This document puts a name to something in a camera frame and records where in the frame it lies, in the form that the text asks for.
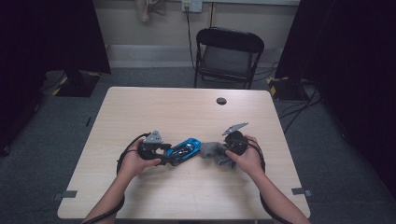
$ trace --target black cable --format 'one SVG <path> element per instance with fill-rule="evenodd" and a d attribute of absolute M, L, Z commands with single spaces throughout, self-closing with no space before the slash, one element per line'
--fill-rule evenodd
<path fill-rule="evenodd" d="M 213 21 L 213 6 L 215 3 L 212 2 L 212 8 L 210 10 L 210 23 L 209 23 L 209 27 L 212 27 L 212 21 Z"/>
<path fill-rule="evenodd" d="M 315 104 L 317 104 L 317 103 L 319 103 L 319 102 L 321 102 L 321 98 L 319 98 L 317 101 L 315 101 L 314 103 L 312 103 L 312 104 L 309 105 L 308 107 L 310 107 L 310 106 L 312 106 L 312 105 L 315 105 Z M 292 115 L 292 114 L 295 114 L 295 113 L 299 112 L 300 110 L 301 110 L 301 108 L 300 108 L 300 109 L 296 109 L 296 110 L 291 111 L 291 112 L 289 112 L 289 113 L 287 113 L 287 114 L 285 114 L 285 115 L 279 116 L 278 118 L 279 118 L 279 119 L 283 119 L 283 118 L 285 118 L 285 117 L 287 117 L 287 116 L 289 116 L 289 115 Z"/>
<path fill-rule="evenodd" d="M 139 136 L 137 136 L 136 139 L 134 139 L 134 141 L 132 141 L 132 142 L 128 145 L 128 147 L 125 148 L 125 150 L 121 153 L 120 158 L 117 160 L 117 162 L 118 162 L 118 163 L 117 163 L 117 174 L 119 173 L 119 170 L 120 170 L 120 168 L 121 168 L 122 161 L 123 161 L 123 159 L 125 158 L 125 155 L 126 155 L 127 153 L 131 152 L 131 151 L 134 151 L 134 150 L 129 150 L 129 148 L 131 147 L 131 145 L 133 145 L 139 138 L 141 138 L 141 137 L 143 137 L 143 136 L 146 136 L 146 137 L 147 137 L 147 136 L 149 136 L 149 133 L 143 133 L 143 134 L 140 134 Z M 97 221 L 103 220 L 103 219 L 105 219 L 105 218 L 107 218 L 107 217 L 110 217 L 111 215 L 116 214 L 117 212 L 119 212 L 119 211 L 121 210 L 121 208 L 123 207 L 124 203 L 125 203 L 125 195 L 122 196 L 122 199 L 121 199 L 120 203 L 119 203 L 115 208 L 111 209 L 110 211 L 108 211 L 108 212 L 106 212 L 106 213 L 103 213 L 103 214 L 100 215 L 100 216 L 93 217 L 93 218 L 91 218 L 90 220 L 84 222 L 83 224 L 92 224 L 92 223 L 96 223 Z"/>
<path fill-rule="evenodd" d="M 240 144 L 244 144 L 246 146 L 249 147 L 253 147 L 260 155 L 260 159 L 262 161 L 262 170 L 265 172 L 265 160 L 264 160 L 264 156 L 262 154 L 262 149 L 260 148 L 259 144 L 251 139 L 248 139 L 248 141 L 254 142 L 256 144 L 250 144 L 250 143 L 246 143 L 243 141 L 237 141 L 237 140 L 232 140 L 232 142 L 234 143 L 240 143 Z M 291 222 L 287 221 L 286 219 L 278 216 L 274 211 L 271 210 L 271 208 L 267 205 L 267 203 L 265 202 L 264 198 L 262 197 L 262 194 L 260 193 L 260 201 L 262 202 L 262 207 L 264 208 L 265 212 L 268 213 L 268 215 L 270 215 L 272 218 L 276 219 L 277 221 L 283 223 L 283 224 L 291 224 Z"/>
<path fill-rule="evenodd" d="M 295 104 L 295 105 L 291 105 L 291 106 L 288 106 L 288 107 L 284 108 L 284 109 L 282 110 L 282 112 L 280 112 L 280 114 L 278 115 L 278 117 L 279 117 L 279 118 L 282 117 L 283 113 L 285 113 L 288 109 L 290 109 L 290 108 L 292 108 L 292 107 L 295 107 L 295 106 L 297 106 L 297 105 L 303 105 L 303 104 L 304 104 L 304 103 L 297 103 L 297 104 Z"/>
<path fill-rule="evenodd" d="M 260 81 L 260 80 L 263 80 L 263 79 L 265 79 L 265 78 L 267 78 L 267 77 L 271 76 L 271 75 L 273 74 L 273 72 L 271 72 L 270 74 L 268 74 L 268 75 L 267 75 L 267 76 L 265 76 L 265 77 L 261 77 L 261 78 L 258 78 L 258 79 L 254 79 L 254 80 L 253 80 L 253 82 Z"/>
<path fill-rule="evenodd" d="M 314 96 L 315 96 L 315 93 L 317 93 L 317 90 L 318 90 L 318 86 L 315 87 L 314 93 L 312 93 L 312 96 L 308 99 L 308 101 L 303 106 L 303 108 L 301 108 L 298 111 L 298 113 L 294 116 L 294 118 L 291 120 L 291 122 L 289 122 L 288 126 L 286 126 L 285 130 L 283 131 L 283 134 L 286 134 L 286 132 L 288 131 L 290 125 L 297 119 L 297 117 L 301 114 L 301 112 L 303 112 L 304 109 L 309 107 L 309 103 L 311 103 L 312 99 L 314 99 Z"/>
<path fill-rule="evenodd" d="M 186 17 L 187 17 L 187 25 L 189 27 L 189 46 L 190 46 L 190 56 L 191 56 L 191 64 L 192 68 L 195 70 L 194 59 L 192 58 L 192 43 L 191 43 L 191 32 L 190 32 L 190 9 L 188 7 L 184 7 L 186 10 Z"/>
<path fill-rule="evenodd" d="M 271 69 L 270 70 L 268 70 L 268 71 L 264 71 L 264 72 L 260 72 L 260 73 L 255 73 L 254 75 L 260 75 L 260 74 L 264 74 L 264 73 L 273 73 L 277 68 L 275 68 L 275 65 L 277 64 L 277 63 L 279 63 L 279 62 L 276 62 L 276 63 L 273 63 L 272 65 L 271 65 Z"/>

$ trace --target wooden tabletop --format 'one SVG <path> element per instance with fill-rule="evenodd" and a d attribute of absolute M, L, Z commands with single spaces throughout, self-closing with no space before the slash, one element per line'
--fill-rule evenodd
<path fill-rule="evenodd" d="M 226 105 L 218 105 L 223 97 Z M 266 161 L 266 173 L 309 217 L 301 187 L 272 98 L 267 91 L 113 87 L 93 124 L 64 198 L 60 218 L 84 218 L 116 176 L 121 152 L 142 133 L 158 130 L 175 146 L 194 137 L 223 142 L 231 125 L 248 122 L 240 131 L 255 136 Z M 269 219 L 259 191 L 239 168 L 218 166 L 199 155 L 173 167 L 147 168 L 125 192 L 117 218 L 129 219 Z"/>

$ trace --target chair backrest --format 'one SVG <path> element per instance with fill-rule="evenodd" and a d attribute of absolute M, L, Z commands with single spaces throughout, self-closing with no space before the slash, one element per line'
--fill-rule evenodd
<path fill-rule="evenodd" d="M 199 31 L 196 41 L 198 48 L 200 44 L 203 44 L 259 54 L 264 50 L 264 42 L 257 35 L 219 27 L 210 27 Z"/>

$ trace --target wall baseboard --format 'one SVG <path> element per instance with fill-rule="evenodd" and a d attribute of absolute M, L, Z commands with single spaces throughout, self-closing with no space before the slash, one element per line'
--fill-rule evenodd
<path fill-rule="evenodd" d="M 106 49 L 110 67 L 188 67 L 190 49 L 186 46 L 109 45 Z M 259 67 L 271 67 L 279 61 L 283 49 L 265 49 Z M 196 48 L 192 49 L 195 63 Z"/>

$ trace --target electrical outlet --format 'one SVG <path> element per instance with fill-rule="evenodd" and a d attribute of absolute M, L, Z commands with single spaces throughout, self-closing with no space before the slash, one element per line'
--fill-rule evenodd
<path fill-rule="evenodd" d="M 181 1 L 181 11 L 192 11 L 192 3 L 191 1 Z"/>
<path fill-rule="evenodd" d="M 181 1 L 181 11 L 187 11 L 186 8 L 189 12 L 202 12 L 202 0 Z"/>

